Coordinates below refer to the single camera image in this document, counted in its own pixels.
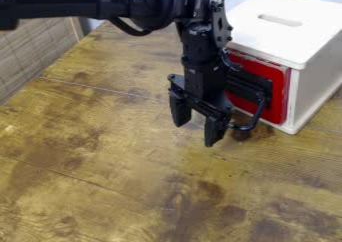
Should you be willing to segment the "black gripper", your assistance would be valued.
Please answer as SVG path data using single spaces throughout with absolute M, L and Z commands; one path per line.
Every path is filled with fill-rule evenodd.
M 225 93 L 227 81 L 221 49 L 209 23 L 178 23 L 176 29 L 183 45 L 185 75 L 168 76 L 172 120 L 181 127 L 191 120 L 193 110 L 205 115 L 205 145 L 213 147 L 225 137 L 231 120 L 226 114 L 233 109 Z

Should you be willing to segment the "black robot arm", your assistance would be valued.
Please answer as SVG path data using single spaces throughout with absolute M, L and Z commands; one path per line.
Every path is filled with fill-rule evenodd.
M 23 19 L 54 17 L 107 20 L 132 36 L 176 26 L 185 73 L 168 76 L 172 120 L 183 126 L 199 112 L 205 145 L 213 146 L 225 137 L 231 111 L 225 47 L 233 27 L 225 0 L 0 0 L 0 30 L 15 29 Z

